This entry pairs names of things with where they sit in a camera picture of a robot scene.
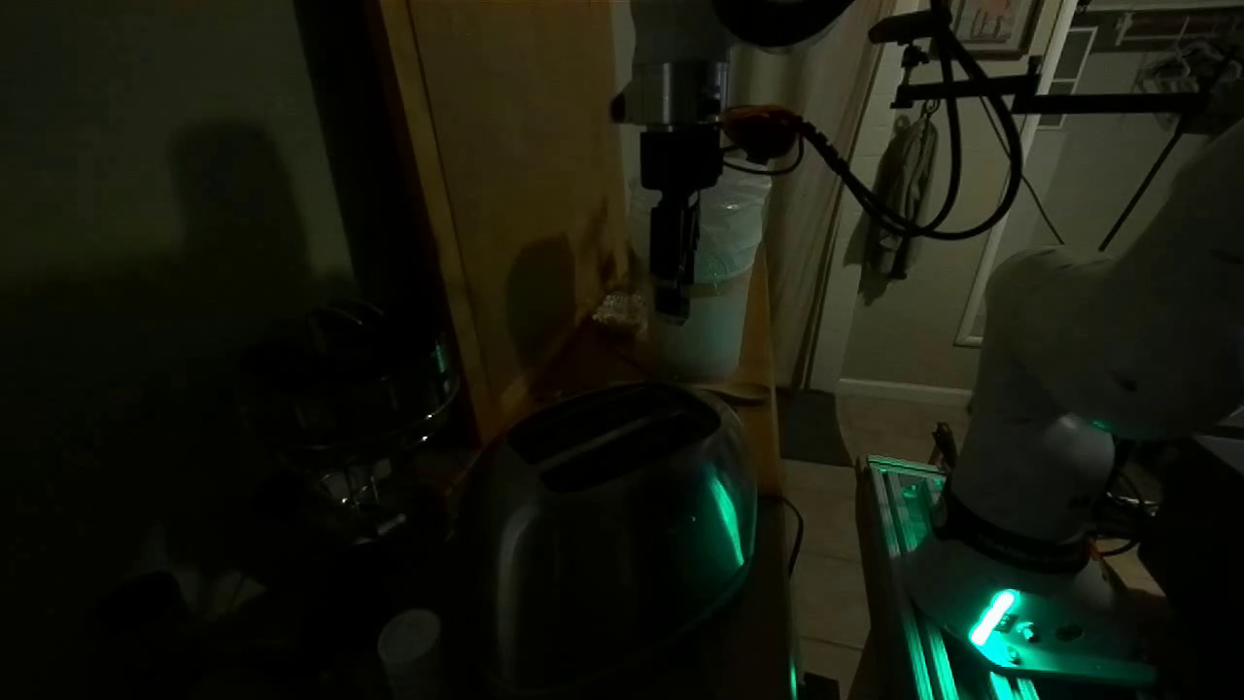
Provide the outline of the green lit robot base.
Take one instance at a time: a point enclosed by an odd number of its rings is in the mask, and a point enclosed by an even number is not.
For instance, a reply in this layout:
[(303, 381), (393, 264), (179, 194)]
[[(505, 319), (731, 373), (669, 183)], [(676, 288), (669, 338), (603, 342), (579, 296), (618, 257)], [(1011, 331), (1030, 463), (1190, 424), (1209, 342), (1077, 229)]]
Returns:
[(1155, 696), (1123, 579), (1089, 560), (1073, 576), (1007, 568), (937, 533), (945, 474), (875, 455), (859, 471), (859, 544), (871, 587), (879, 688), (914, 700)]

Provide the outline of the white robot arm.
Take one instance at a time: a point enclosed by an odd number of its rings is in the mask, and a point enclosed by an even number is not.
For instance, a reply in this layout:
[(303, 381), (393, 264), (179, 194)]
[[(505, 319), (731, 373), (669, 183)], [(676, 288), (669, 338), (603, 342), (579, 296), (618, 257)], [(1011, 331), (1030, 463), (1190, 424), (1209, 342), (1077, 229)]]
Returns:
[[(746, 113), (719, 97), (735, 47), (797, 47), (851, 0), (630, 0), (657, 307), (688, 307), (700, 198)], [(972, 544), (1077, 548), (1123, 439), (1178, 439), (1240, 404), (1244, 128), (1221, 128), (1120, 253), (1022, 253), (991, 276), (972, 428), (945, 529)]]

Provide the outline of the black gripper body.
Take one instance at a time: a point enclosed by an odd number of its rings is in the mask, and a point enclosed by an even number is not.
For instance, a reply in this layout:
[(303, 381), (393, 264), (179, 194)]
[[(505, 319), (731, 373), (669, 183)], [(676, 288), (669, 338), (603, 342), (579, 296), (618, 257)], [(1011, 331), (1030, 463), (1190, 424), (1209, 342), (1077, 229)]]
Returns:
[(676, 241), (700, 191), (723, 171), (719, 136), (711, 128), (680, 128), (641, 136), (641, 187), (657, 194), (649, 210), (649, 241)]

